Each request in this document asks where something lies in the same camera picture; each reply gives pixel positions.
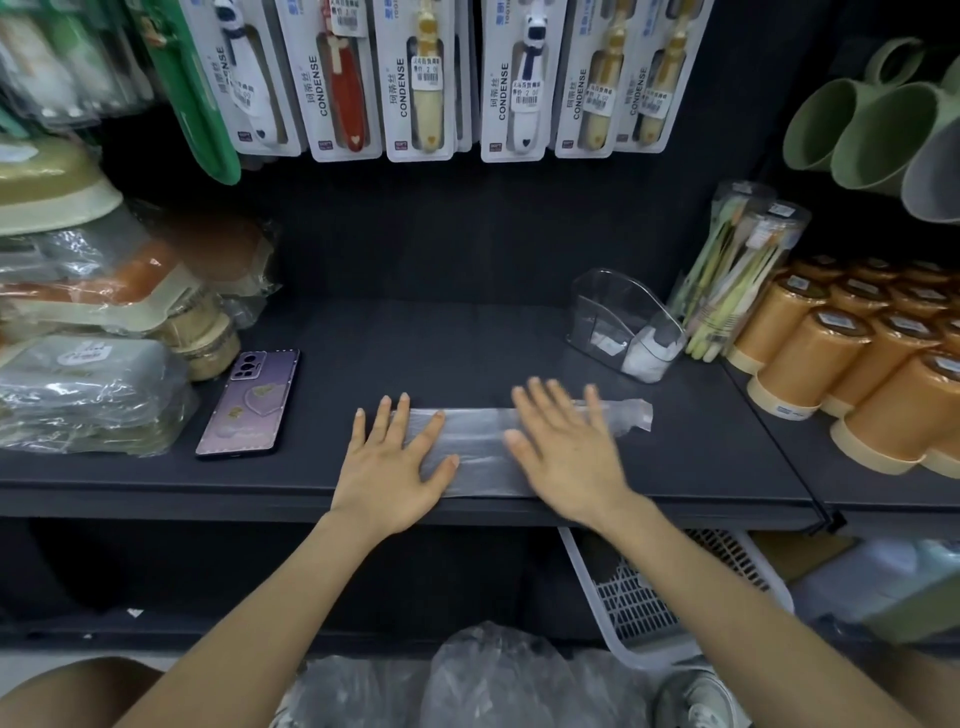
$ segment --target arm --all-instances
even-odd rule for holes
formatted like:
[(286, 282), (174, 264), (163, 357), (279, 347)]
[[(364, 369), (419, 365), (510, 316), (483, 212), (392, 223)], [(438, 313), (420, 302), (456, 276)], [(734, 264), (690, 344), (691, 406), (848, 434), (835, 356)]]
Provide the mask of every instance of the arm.
[(595, 387), (584, 418), (556, 381), (514, 403), (533, 442), (506, 434), (534, 490), (636, 566), (693, 633), (759, 726), (919, 728), (897, 702), (769, 596), (727, 569), (627, 486)]
[(410, 398), (390, 423), (380, 403), (370, 438), (358, 410), (329, 513), (255, 592), (181, 657), (118, 728), (265, 728), (333, 603), (367, 554), (419, 521), (457, 469), (447, 458), (420, 482), (420, 462), (444, 426), (437, 413), (403, 449)]

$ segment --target smartphone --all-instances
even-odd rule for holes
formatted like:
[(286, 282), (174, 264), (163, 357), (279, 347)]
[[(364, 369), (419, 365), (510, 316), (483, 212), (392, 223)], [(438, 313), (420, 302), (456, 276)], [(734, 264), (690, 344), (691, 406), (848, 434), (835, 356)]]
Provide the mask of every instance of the smartphone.
[(276, 449), (300, 352), (241, 352), (197, 445), (199, 457), (259, 455)]

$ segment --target white plastic basket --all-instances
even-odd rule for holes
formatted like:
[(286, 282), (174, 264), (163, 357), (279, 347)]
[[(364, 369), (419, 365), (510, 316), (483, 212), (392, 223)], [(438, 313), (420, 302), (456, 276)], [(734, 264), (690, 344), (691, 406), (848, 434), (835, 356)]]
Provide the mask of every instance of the white plastic basket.
[[(626, 559), (620, 558), (612, 579), (597, 583), (570, 529), (558, 530), (604, 642), (617, 660), (632, 669), (658, 670), (702, 653), (677, 616)], [(686, 533), (793, 613), (789, 590), (746, 532), (703, 529)]]

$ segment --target black shelf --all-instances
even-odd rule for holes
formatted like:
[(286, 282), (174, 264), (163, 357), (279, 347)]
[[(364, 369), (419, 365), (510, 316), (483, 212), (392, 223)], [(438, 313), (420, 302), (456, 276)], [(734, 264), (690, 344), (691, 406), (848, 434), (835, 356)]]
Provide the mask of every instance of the black shelf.
[[(644, 385), (564, 342), (566, 314), (543, 306), (277, 301), (245, 349), (303, 351), (279, 450), (201, 461), (193, 449), (223, 387), (174, 449), (155, 458), (0, 453), (0, 516), (312, 522), (329, 506), (353, 412), (386, 393), (414, 406), (510, 406), (510, 388), (555, 376), (571, 391), (596, 382), (610, 400), (654, 405), (652, 432), (620, 449), (631, 485), (683, 526), (800, 530), (821, 522), (809, 492), (723, 368), (684, 358)], [(426, 522), (557, 525), (540, 501), (445, 498)]]
[(761, 410), (746, 394), (748, 375), (729, 362), (724, 368), (752, 406), (804, 485), (846, 523), (840, 533), (855, 536), (960, 536), (960, 485), (923, 467), (903, 475), (864, 468), (830, 439), (835, 420), (822, 412), (801, 423)]

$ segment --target right hand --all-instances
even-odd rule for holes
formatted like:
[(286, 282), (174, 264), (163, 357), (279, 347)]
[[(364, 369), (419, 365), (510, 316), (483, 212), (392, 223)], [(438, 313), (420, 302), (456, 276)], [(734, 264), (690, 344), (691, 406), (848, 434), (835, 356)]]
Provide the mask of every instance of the right hand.
[(515, 387), (513, 399), (533, 442), (511, 429), (504, 434), (507, 448), (547, 505), (566, 519), (600, 531), (610, 515), (636, 494), (627, 485), (597, 388), (590, 384), (584, 391), (584, 417), (556, 379), (544, 389), (533, 377), (527, 386), (529, 395)]

